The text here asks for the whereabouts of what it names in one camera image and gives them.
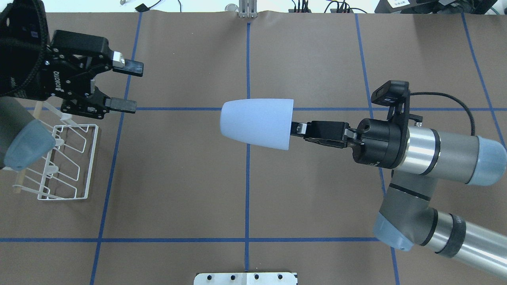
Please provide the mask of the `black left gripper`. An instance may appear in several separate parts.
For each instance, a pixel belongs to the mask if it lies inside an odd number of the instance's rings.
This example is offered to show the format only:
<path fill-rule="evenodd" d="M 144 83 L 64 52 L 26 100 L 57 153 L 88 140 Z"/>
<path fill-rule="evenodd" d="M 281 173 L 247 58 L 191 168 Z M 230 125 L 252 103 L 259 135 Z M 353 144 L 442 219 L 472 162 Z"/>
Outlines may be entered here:
<path fill-rule="evenodd" d="M 95 85 L 103 72 L 142 77 L 144 63 L 125 59 L 107 38 L 56 30 L 50 35 L 41 0 L 15 0 L 1 12 L 1 96 L 62 99 L 61 111 L 103 119 L 136 113 L 137 102 L 111 98 Z"/>

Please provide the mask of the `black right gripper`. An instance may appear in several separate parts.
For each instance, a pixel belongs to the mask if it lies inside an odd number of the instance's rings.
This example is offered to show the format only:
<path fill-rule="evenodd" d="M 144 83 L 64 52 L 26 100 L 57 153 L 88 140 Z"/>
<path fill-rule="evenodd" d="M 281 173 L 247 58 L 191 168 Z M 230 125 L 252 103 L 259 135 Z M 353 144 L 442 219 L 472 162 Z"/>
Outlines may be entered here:
<path fill-rule="evenodd" d="M 406 125 L 365 118 L 357 128 L 347 122 L 291 122 L 291 136 L 334 148 L 352 148 L 356 163 L 395 169 L 401 164 L 407 141 Z"/>

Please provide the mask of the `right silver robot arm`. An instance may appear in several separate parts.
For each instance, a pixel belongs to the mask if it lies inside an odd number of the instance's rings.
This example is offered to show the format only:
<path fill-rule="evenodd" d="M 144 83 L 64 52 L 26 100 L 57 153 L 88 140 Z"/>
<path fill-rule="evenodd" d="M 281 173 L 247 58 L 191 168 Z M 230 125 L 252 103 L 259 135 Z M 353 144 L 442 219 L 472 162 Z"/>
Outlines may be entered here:
<path fill-rule="evenodd" d="M 489 187 L 506 172 L 498 142 L 408 126 L 395 116 L 346 122 L 293 122 L 290 134 L 322 146 L 351 148 L 355 162 L 392 170 L 373 233 L 386 245 L 415 245 L 506 279 L 506 236 L 433 206 L 438 186 Z"/>

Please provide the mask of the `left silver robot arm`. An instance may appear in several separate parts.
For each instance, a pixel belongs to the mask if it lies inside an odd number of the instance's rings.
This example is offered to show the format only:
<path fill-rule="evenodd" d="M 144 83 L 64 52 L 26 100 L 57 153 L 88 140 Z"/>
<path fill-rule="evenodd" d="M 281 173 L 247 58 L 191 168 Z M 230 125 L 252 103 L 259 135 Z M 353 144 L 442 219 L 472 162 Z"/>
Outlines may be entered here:
<path fill-rule="evenodd" d="M 15 0 L 1 12 L 1 168 L 20 171 L 52 150 L 56 140 L 18 99 L 62 99 L 61 111 L 103 119 L 110 111 L 136 112 L 137 103 L 105 95 L 103 72 L 142 76 L 144 64 L 125 59 L 101 36 L 65 30 L 49 35 L 44 3 Z"/>

